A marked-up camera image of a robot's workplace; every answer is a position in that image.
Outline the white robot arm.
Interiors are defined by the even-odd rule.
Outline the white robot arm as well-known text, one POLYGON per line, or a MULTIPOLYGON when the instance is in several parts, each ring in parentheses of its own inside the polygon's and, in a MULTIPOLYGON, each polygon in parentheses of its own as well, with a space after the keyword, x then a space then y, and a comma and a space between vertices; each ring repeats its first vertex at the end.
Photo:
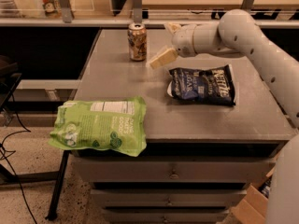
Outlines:
MULTIPOLYGON (((180 26, 168 23, 172 46, 152 57, 153 68, 178 56, 200 53, 247 57, 292 123, 299 127, 299 63, 270 41, 250 14, 241 9, 226 12, 216 23, 180 26)), ((299 135, 279 152, 272 176, 265 224, 299 224, 299 135)))

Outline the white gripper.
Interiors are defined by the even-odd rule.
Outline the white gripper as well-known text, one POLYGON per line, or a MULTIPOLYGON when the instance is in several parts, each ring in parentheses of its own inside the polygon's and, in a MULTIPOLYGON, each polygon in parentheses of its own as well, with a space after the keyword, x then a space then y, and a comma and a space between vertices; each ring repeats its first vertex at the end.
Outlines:
POLYGON ((193 47, 193 34, 195 24, 184 25, 168 22, 164 28, 173 35, 172 45, 174 48, 163 48, 149 61, 151 68, 156 69, 173 62, 178 55, 180 57, 194 57, 196 55, 193 47))

